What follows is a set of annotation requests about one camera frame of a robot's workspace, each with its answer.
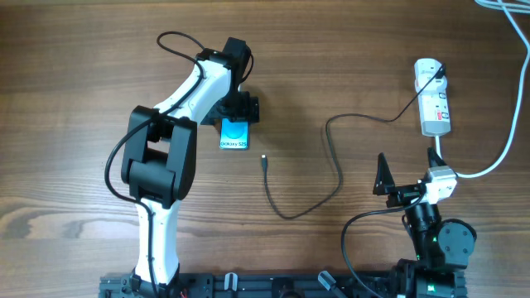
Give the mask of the turquoise screen Galaxy smartphone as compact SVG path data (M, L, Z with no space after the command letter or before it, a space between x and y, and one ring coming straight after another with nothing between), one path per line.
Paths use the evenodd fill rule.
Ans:
M227 118L223 119L219 148L223 150L247 150L248 127L248 122L230 122Z

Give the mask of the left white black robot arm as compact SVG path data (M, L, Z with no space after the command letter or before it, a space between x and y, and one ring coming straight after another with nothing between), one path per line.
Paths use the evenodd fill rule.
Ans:
M203 47L191 58L189 77L153 108L137 106L128 132L114 148L123 152L121 179L137 207L140 254L127 287L137 297L181 297L176 224L195 178L198 127L221 124L228 149L246 149L248 128L259 120L258 98L241 89L253 68L243 40L223 50Z

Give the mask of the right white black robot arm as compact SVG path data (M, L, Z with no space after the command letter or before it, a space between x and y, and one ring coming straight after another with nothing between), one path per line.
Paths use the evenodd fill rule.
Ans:
M429 167L418 182L395 184L383 153L373 193L386 195L388 209L403 212L402 223L412 240L416 258L400 260L377 291L383 297L465 297L463 271L475 249L476 231L460 219L443 219L438 204L457 184L456 173L432 148L427 150Z

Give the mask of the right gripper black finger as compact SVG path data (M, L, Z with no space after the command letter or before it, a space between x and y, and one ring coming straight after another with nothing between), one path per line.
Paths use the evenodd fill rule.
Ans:
M436 149L434 147L427 148L427 160L429 163L429 167L438 167L445 165L445 162L436 152Z
M378 168L373 185L374 195L389 195L395 189L395 182L388 166L385 155L381 152L378 154Z

